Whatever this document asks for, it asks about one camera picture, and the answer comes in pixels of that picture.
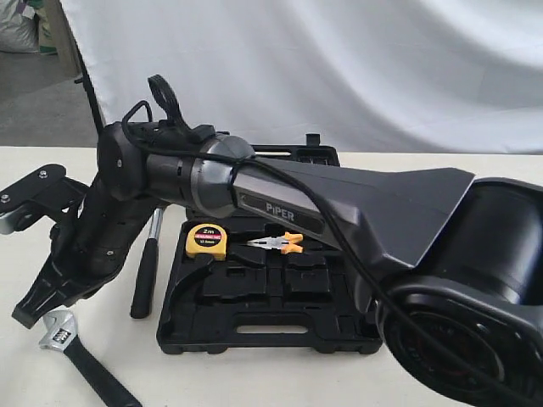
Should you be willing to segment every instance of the metal wrench head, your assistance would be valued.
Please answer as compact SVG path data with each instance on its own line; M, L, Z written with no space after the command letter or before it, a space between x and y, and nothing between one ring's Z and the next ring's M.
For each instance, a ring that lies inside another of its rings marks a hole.
M71 341L77 336L76 317L67 309L47 312L43 316L43 322L48 329L48 333L45 334L39 343L42 349L64 352Z

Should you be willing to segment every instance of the white table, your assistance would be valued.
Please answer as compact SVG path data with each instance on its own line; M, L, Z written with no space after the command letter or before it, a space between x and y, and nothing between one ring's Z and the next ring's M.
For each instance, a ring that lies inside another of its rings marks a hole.
M543 157L535 156L344 153L340 159L343 166L369 170L455 166L478 176L543 182ZM0 188L47 163L64 165L68 176L86 183L96 171L95 152L86 148L0 148L0 162ZM163 354L155 332L182 221L182 208L166 211L154 312L149 319L133 321L129 316L147 228L134 244L121 274L94 297L72 308L83 343L146 407L463 405L416 382L386 348L367 357L325 355L303 348L239 348L219 355ZM38 348L45 332L42 323L28 331L10 317L48 255L51 225L51 221L41 220L28 231L0 236L1 404L99 406L98 396L67 358Z

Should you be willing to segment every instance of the tape measure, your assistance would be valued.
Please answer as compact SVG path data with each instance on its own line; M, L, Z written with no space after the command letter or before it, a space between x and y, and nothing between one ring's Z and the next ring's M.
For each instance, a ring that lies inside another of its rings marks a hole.
M185 252L191 259L198 253L209 253L216 260L224 260L227 257L227 232L212 223L196 225L187 235Z

